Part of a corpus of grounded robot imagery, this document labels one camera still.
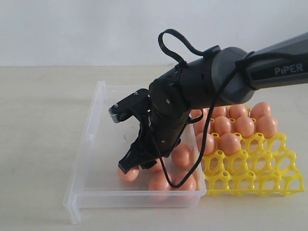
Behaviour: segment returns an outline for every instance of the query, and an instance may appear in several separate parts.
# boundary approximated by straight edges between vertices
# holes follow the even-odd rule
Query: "yellow egg tray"
[[[216,151],[202,159],[207,195],[278,193],[285,196],[305,191],[303,177],[295,165],[296,152],[286,147],[286,134],[277,133],[267,139],[262,133],[243,138],[235,132],[241,140],[241,150],[234,155],[219,150],[220,137],[217,133],[212,135]]]

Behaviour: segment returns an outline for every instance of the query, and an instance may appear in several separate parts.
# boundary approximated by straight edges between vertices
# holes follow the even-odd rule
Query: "table surface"
[[[0,230],[306,230],[307,193],[205,196],[197,208],[81,209],[71,225],[62,200],[95,85],[149,84],[162,67],[0,68]],[[308,85],[260,90],[297,152],[308,185]]]

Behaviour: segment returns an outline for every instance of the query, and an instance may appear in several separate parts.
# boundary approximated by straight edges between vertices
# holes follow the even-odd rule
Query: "white wall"
[[[0,66],[169,64],[157,44],[167,28],[200,50],[250,51],[307,32],[307,22],[307,0],[1,0]]]

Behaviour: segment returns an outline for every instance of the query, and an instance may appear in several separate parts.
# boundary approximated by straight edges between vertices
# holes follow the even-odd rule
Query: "clear plastic container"
[[[104,81],[97,84],[63,201],[73,224],[82,222],[80,208],[191,207],[197,206],[200,197],[205,195],[200,165],[194,172],[196,191],[149,191],[153,173],[148,170],[141,170],[131,184],[123,183],[118,178],[118,161],[135,141],[139,123],[131,117],[115,124],[108,109],[139,88],[142,87],[108,86]],[[192,150],[195,162],[198,150],[192,125],[186,127],[181,139]],[[166,168],[172,175],[179,171],[171,157],[167,158]],[[161,195],[167,196],[166,199],[161,202],[155,200],[156,196]]]

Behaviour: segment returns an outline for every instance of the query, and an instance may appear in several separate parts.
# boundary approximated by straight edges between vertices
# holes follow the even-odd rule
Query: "plastic egg crate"
[[[284,133],[277,133],[269,139],[259,132],[250,138],[243,138],[238,132],[234,134],[241,141],[241,149],[233,155],[225,155],[218,149],[219,135],[212,133],[216,150],[202,159],[207,195],[249,192],[291,195],[305,191],[303,177],[295,165],[296,152],[286,147]]]

